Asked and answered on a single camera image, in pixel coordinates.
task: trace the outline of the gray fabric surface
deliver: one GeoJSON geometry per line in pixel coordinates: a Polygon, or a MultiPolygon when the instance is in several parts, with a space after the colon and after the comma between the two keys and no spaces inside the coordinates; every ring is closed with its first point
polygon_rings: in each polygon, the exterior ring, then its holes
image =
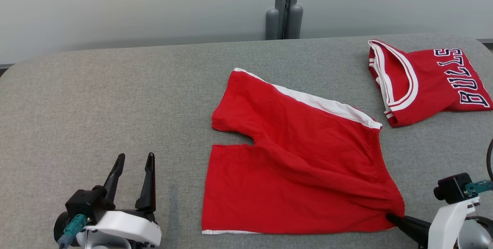
{"type": "MultiPolygon", "coordinates": [[[[0,77],[0,240],[12,248],[55,248],[52,228],[77,189],[103,184],[119,153],[127,155],[116,193],[131,208],[148,152],[156,156],[162,247],[405,248],[397,229],[337,235],[201,235],[201,210],[213,143],[251,142],[211,129],[229,73],[244,68],[264,80],[357,107],[384,124],[381,144],[406,214],[432,221],[444,203],[442,177],[488,177],[491,112],[439,113],[391,128],[368,72],[373,37],[233,42],[102,49],[44,56],[0,77]]],[[[406,52],[460,47],[493,92],[493,55],[479,42],[441,34],[377,37],[406,52]]],[[[493,193],[479,215],[493,218],[493,193]]]]}

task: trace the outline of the cable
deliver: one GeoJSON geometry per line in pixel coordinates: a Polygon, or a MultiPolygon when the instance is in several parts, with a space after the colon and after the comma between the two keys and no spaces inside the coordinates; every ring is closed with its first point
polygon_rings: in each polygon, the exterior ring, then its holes
{"type": "Polygon", "coordinates": [[[491,140],[488,151],[486,151],[486,169],[488,170],[490,180],[493,181],[493,172],[491,171],[491,151],[493,151],[493,140],[491,140]]]}

